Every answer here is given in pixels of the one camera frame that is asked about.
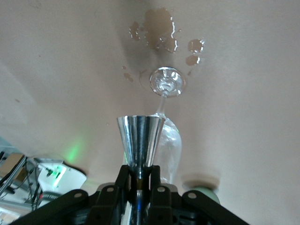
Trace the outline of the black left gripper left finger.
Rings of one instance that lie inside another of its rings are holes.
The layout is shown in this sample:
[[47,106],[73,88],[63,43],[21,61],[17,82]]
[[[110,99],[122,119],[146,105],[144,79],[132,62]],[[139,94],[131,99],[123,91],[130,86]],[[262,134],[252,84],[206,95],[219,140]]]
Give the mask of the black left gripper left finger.
[[104,184],[92,195],[72,190],[39,209],[20,217],[13,225],[123,225],[129,169],[120,168],[113,184]]

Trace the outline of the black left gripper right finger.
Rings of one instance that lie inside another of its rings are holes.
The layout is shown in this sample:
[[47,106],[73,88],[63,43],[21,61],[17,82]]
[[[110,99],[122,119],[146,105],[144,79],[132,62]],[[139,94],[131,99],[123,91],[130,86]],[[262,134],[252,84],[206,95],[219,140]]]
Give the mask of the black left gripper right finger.
[[216,201],[197,190],[179,195],[160,181],[160,167],[151,167],[150,225],[247,225]]

